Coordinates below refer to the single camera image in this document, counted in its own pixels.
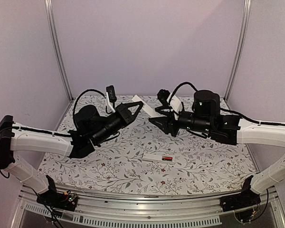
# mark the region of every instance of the cylindrical motor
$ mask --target cylindrical motor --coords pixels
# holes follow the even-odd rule
[[[207,133],[210,122],[207,118],[196,118],[192,112],[181,112],[178,119],[178,127],[181,129]]]
[[[91,120],[92,117],[100,117],[94,105],[86,105],[76,113],[75,122],[81,135],[87,135],[102,127],[102,123],[100,121]]]
[[[118,113],[113,113],[108,116],[107,122],[102,125],[101,129],[92,135],[92,142],[95,145],[101,144],[104,140],[108,139],[112,134],[124,128],[125,122]]]
[[[219,95],[209,90],[199,90],[194,94],[192,110],[195,117],[209,117],[219,115]]]

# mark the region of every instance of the table surface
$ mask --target table surface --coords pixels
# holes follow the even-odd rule
[[[116,105],[131,102],[133,96],[118,96]],[[155,96],[141,97],[151,107],[160,106]],[[181,97],[186,110],[193,98]],[[101,96],[83,96],[77,110],[95,105],[105,114]],[[221,100],[221,107],[227,108]],[[74,129],[73,106],[59,131]],[[174,155],[175,164],[142,161],[144,153]],[[83,159],[46,153],[39,171],[55,182],[79,188],[130,194],[196,195],[239,190],[244,179],[256,171],[245,145],[224,145],[180,130],[177,137],[165,135],[141,111],[120,136],[96,147]]]

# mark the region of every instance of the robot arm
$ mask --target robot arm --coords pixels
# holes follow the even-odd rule
[[[107,103],[116,101],[112,90],[113,86],[107,88],[107,96],[110,96]],[[134,106],[138,108],[132,114],[129,108]],[[56,191],[53,179],[38,173],[18,151],[49,152],[69,158],[84,158],[95,151],[94,146],[112,139],[111,135],[116,135],[120,129],[131,124],[142,106],[142,102],[121,103],[116,108],[110,105],[112,112],[106,117],[100,116],[95,106],[84,106],[75,114],[77,130],[68,133],[27,127],[13,122],[13,116],[7,115],[0,122],[0,170],[9,172],[31,187],[38,194],[37,202],[74,211],[76,194],[68,194],[66,199],[64,193]]]
[[[185,129],[193,135],[224,144],[258,143],[285,147],[285,123],[255,121],[241,114],[221,115],[219,95],[211,91],[200,90],[194,94],[193,112],[185,111],[176,96],[170,99],[167,90],[161,90],[158,99],[162,106],[155,111],[161,116],[149,118],[149,121],[165,134],[176,136],[179,129]],[[149,109],[146,105],[143,108],[144,111]],[[266,170],[246,178],[241,193],[222,197],[221,206],[228,211],[260,203],[259,194],[284,179],[285,154]]]

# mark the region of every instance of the purple wall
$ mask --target purple wall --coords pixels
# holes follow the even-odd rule
[[[243,55],[229,104],[262,120],[285,121],[285,0],[252,2]],[[285,149],[252,145],[263,170]],[[285,181],[276,185],[285,211]]]
[[[47,22],[44,1],[0,0],[0,120],[54,129],[67,107]],[[37,167],[42,155],[23,157]],[[20,188],[0,175],[0,228],[10,226]]]
[[[243,0],[53,1],[73,94],[113,84],[117,94],[155,95],[190,81],[223,95],[243,7]]]

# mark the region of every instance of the black cable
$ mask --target black cable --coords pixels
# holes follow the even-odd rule
[[[253,222],[253,221],[259,219],[259,218],[264,214],[264,212],[265,212],[265,210],[266,210],[266,208],[267,208],[267,206],[268,206],[268,202],[269,202],[269,192],[268,192],[268,189],[266,189],[266,191],[267,191],[267,200],[266,200],[266,205],[265,205],[265,207],[264,207],[264,210],[262,211],[262,213],[261,213],[257,218],[252,219],[251,222]]]
[[[113,137],[111,137],[109,139],[104,140],[104,143],[107,142],[107,141],[110,141],[112,139],[116,139],[120,135],[120,132],[117,132],[116,134],[117,134],[116,136],[113,136]]]
[[[8,172],[8,175],[7,175],[7,176],[5,176],[5,175],[2,173],[1,170],[0,170],[0,173],[1,173],[1,175],[2,175],[4,178],[6,178],[6,179],[10,178],[10,173],[9,173],[9,172]]]
[[[197,133],[195,133],[193,131],[190,131],[190,130],[186,130],[186,131],[189,132],[190,134],[193,134],[193,135],[195,135],[197,137],[200,137],[200,138],[203,138],[203,139],[207,139],[208,138],[208,136],[205,133],[197,134]]]
[[[61,134],[61,133],[53,133],[51,131],[47,131],[47,130],[41,130],[41,129],[34,129],[34,128],[29,128],[29,127],[12,127],[13,129],[17,129],[17,130],[24,130],[24,131],[29,131],[29,132],[37,132],[37,133],[44,133],[44,134],[50,134],[50,135],[55,135],[55,136],[61,136],[61,137],[71,137],[70,134]]]
[[[102,93],[102,92],[100,92],[100,91],[98,91],[98,90],[96,90],[96,89],[87,89],[87,90],[85,90],[85,91],[83,91],[78,97],[77,97],[77,99],[75,100],[75,103],[74,103],[74,108],[73,108],[73,122],[74,122],[74,125],[75,125],[75,128],[78,130],[78,126],[77,126],[77,124],[76,124],[76,122],[75,122],[75,109],[76,109],[76,106],[77,106],[77,103],[78,103],[78,101],[79,101],[79,99],[84,95],[84,94],[86,94],[87,92],[96,92],[96,93],[99,93],[101,96],[103,96],[104,98],[105,98],[105,95]]]
[[[198,90],[196,89],[196,87],[191,83],[191,82],[183,82],[183,83],[180,83],[175,89],[174,91],[172,92],[171,96],[170,96],[170,99],[169,99],[169,102],[168,104],[170,105],[170,102],[173,98],[173,96],[176,94],[176,92],[178,91],[179,88],[181,88],[183,85],[190,85],[194,90],[195,92],[197,92]]]
[[[257,121],[257,120],[253,120],[245,115],[243,115],[242,113],[239,113],[237,111],[233,111],[233,110],[228,110],[228,109],[225,109],[225,108],[221,108],[222,111],[224,112],[228,112],[228,113],[233,113],[233,114],[236,114],[240,117],[242,117],[243,119],[245,120],[248,120],[254,124],[263,124],[263,125],[270,125],[270,126],[284,126],[285,127],[285,123],[276,123],[276,122],[262,122],[262,121]]]
[[[108,107],[107,107],[107,106],[105,106],[105,112],[106,112],[107,114],[112,114],[112,112],[109,112],[109,111],[108,111]]]
[[[56,215],[54,214],[54,212],[51,211],[51,210],[48,208],[48,206],[44,203],[43,199],[39,196],[39,194],[38,194],[34,189],[32,189],[32,190],[34,191],[34,193],[35,193],[35,195],[37,196],[37,198],[42,202],[43,206],[49,211],[49,213],[50,213],[52,219],[54,220],[53,224],[55,225],[55,227],[57,227],[57,228],[63,228],[63,226],[61,225],[61,223],[60,223],[59,220],[57,219],[57,217],[56,217]]]

